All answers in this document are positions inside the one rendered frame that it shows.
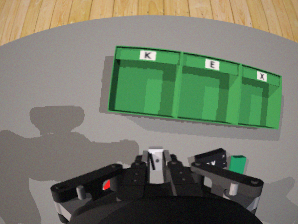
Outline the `green and white eraser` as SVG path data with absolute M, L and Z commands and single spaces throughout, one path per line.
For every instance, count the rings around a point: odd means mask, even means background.
M 229 170 L 243 174 L 246 157 L 243 155 L 231 156 Z

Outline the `green compartment tray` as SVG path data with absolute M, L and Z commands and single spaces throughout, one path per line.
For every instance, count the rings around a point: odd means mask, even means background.
M 282 76 L 266 70 L 195 53 L 116 45 L 107 111 L 278 129 L 281 98 Z

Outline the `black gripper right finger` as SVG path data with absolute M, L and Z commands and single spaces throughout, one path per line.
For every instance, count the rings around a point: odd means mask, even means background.
M 202 197 L 203 189 L 239 203 L 254 215 L 264 185 L 261 179 L 200 161 L 185 167 L 169 150 L 162 151 L 162 172 L 164 183 L 171 182 L 173 196 Z M 204 185 L 204 177 L 211 179 L 211 188 Z

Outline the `red aa battery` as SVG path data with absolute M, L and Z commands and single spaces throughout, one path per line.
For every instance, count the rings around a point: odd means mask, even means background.
M 110 187 L 110 181 L 108 180 L 108 182 L 106 183 L 106 185 L 104 186 L 103 189 L 107 189 L 107 188 L 109 188 L 109 187 Z

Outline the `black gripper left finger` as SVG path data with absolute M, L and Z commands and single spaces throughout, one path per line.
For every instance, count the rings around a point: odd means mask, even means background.
M 51 186 L 60 221 L 67 224 L 76 209 L 116 190 L 117 201 L 145 197 L 145 183 L 150 183 L 149 157 L 149 151 L 143 151 L 142 155 L 136 156 L 130 168 L 110 164 Z M 110 187 L 103 192 L 106 180 L 110 181 Z

